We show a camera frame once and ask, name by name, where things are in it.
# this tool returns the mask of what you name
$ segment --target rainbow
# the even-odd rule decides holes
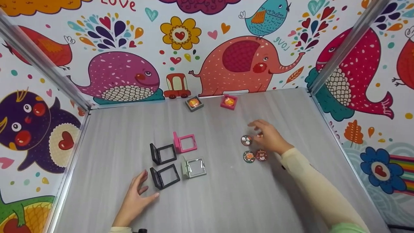
[[[407,190],[403,192],[396,192],[414,196],[414,158],[399,155],[390,155],[390,163],[396,163],[404,169],[404,174],[401,175],[401,178],[407,185]]]

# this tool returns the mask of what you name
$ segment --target cloud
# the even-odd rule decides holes
[[[177,3],[178,7],[187,14],[203,12],[206,15],[215,15],[224,10],[227,4],[236,4],[241,0],[159,0],[163,3]]]
[[[2,0],[0,8],[11,17],[19,15],[31,16],[36,14],[36,12],[52,15],[58,13],[61,9],[77,10],[82,6],[82,2],[91,1],[92,0]]]

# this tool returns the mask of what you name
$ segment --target colorful wallpaper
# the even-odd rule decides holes
[[[308,87],[333,39],[305,78]],[[388,224],[414,227],[414,0],[393,0],[316,94]]]
[[[0,7],[97,106],[305,87],[316,55],[369,3],[49,1]]]
[[[41,233],[85,113],[0,43],[0,233]]]

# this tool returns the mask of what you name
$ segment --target hand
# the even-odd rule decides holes
[[[142,183],[147,180],[147,178],[148,172],[147,170],[144,170],[141,174],[132,179],[128,192],[112,226],[128,227],[132,220],[134,220],[151,202],[159,197],[159,193],[154,193],[149,197],[141,197],[141,194],[148,189],[148,186],[141,187]]]
[[[280,155],[293,148],[274,128],[269,122],[259,119],[248,124],[250,127],[255,127],[255,130],[261,130],[263,133],[262,137],[254,135],[252,138],[259,145],[264,146],[266,149],[276,152]]]

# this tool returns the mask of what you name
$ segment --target round coin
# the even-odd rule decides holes
[[[259,149],[256,151],[256,159],[259,161],[267,160],[267,152],[265,150]]]
[[[252,137],[250,137],[249,135],[243,135],[241,137],[241,144],[245,145],[245,146],[250,146],[253,142]]]
[[[255,161],[255,154],[252,151],[248,150],[243,154],[243,159],[246,163],[253,163]]]

